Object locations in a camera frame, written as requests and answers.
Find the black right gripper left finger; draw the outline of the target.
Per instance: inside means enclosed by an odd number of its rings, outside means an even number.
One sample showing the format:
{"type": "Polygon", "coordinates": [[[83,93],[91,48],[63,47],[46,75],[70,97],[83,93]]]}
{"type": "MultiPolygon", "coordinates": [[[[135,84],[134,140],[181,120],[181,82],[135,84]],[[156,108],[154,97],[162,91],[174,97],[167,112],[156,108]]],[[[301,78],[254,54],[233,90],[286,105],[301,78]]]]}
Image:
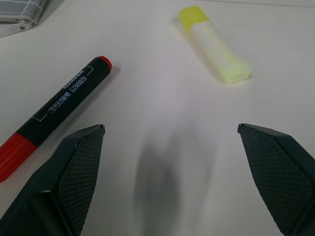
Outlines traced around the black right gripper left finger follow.
{"type": "Polygon", "coordinates": [[[95,192],[105,127],[66,136],[0,220],[2,236],[78,236],[95,192]]]}

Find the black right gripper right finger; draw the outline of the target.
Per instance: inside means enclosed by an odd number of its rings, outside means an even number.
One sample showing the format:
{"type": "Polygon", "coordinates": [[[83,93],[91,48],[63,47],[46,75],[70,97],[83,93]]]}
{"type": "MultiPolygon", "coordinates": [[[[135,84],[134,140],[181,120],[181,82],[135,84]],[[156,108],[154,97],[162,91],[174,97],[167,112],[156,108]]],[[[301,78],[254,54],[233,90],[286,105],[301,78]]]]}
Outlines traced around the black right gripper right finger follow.
{"type": "Polygon", "coordinates": [[[315,160],[290,135],[238,126],[255,185],[280,232],[315,234],[315,160]]]}

